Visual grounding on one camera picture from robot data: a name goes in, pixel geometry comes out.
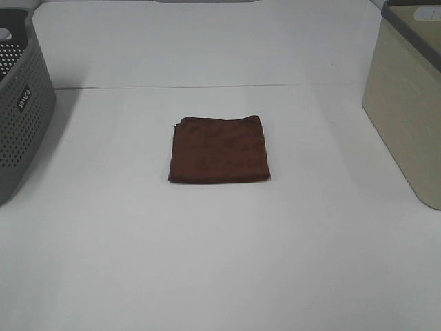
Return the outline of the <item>grey perforated plastic basket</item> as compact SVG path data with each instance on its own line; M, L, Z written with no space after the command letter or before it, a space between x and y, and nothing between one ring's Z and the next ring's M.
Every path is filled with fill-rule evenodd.
M27 8L2 8L1 203L14 196L51 122L56 95Z

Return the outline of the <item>brown towel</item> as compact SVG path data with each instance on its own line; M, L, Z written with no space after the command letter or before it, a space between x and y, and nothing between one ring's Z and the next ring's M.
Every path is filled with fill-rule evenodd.
M260 117L185 117L174 126L170 182L253 183L270 176Z

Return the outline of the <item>beige bin with grey rim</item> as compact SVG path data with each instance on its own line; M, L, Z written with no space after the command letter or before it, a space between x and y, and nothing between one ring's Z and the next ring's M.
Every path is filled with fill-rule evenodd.
M417 198L440 209L439 1L385 1L362 107Z

